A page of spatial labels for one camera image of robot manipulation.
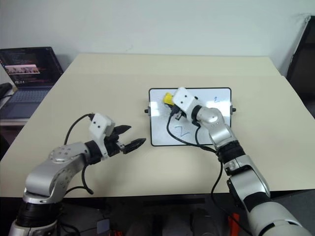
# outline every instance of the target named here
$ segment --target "beige tabletop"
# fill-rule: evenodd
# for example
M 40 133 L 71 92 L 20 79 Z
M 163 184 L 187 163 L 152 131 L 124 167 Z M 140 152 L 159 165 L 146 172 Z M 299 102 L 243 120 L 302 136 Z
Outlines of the beige tabletop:
M 87 168 L 86 180 L 94 197 L 209 193 L 219 173 L 216 156 L 194 147 L 150 144 L 149 117 L 143 112 L 149 89 L 180 86 L 230 87 L 237 108 L 232 129 L 271 190 L 315 188 L 315 122 L 284 77 L 88 74 L 75 69 L 80 71 L 77 65 L 83 57 L 59 79 L 1 161 L 2 197 L 22 196 L 27 174 L 62 145 L 70 125 L 89 112 L 108 115 L 117 125 L 131 125 L 121 136 L 123 143 L 147 138 L 138 150 Z M 88 60 L 86 65 L 93 69 Z M 68 143 L 89 141 L 89 123 L 81 121 Z M 216 192 L 228 191 L 226 179 L 223 175 Z M 76 185 L 81 185 L 80 175 L 70 183 L 70 187 Z M 69 196 L 90 197 L 83 190 Z

